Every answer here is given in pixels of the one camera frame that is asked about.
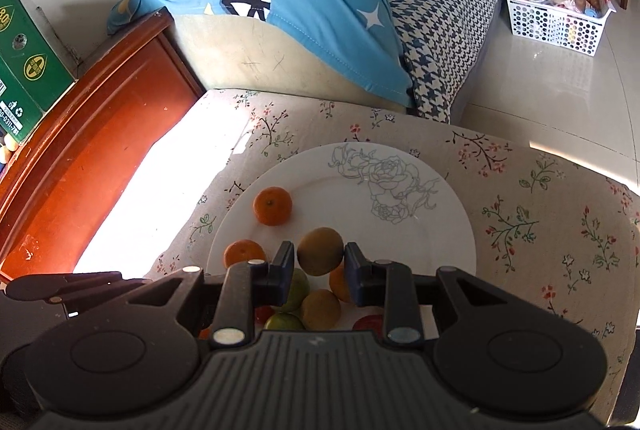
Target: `orange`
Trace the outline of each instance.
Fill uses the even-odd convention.
[[[229,244],[223,256],[225,267],[231,267],[238,262],[246,262],[254,258],[267,260],[262,246],[247,239],[236,240],[233,244]]]
[[[347,302],[347,304],[353,303],[353,301],[351,301],[347,279],[344,275],[344,263],[329,273],[329,288],[339,300]]]
[[[279,226],[289,220],[293,203],[284,188],[265,188],[254,199],[254,214],[266,226]]]

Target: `white floor tile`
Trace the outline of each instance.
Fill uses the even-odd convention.
[[[461,126],[554,153],[636,190],[636,161],[562,130],[477,105],[467,105]]]
[[[620,72],[628,113],[636,139],[636,158],[640,158],[640,0],[629,0],[628,8],[618,8],[607,20],[605,29],[616,69]]]
[[[470,103],[533,120],[635,158],[625,91],[606,39],[595,57],[515,37],[503,16]]]

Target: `yellow object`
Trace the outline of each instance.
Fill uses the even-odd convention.
[[[15,152],[19,147],[18,142],[11,137],[11,134],[4,136],[4,144],[11,152]]]

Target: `red fruit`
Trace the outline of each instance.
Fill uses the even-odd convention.
[[[353,331],[373,331],[376,336],[382,338],[382,315],[363,316],[354,323]]]
[[[276,311],[270,305],[263,305],[254,309],[255,321],[260,325],[264,325],[266,321],[271,318]]]

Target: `houndstooth blanket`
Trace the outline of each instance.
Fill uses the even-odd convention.
[[[411,67],[418,112],[449,123],[478,59],[497,0],[389,0]]]

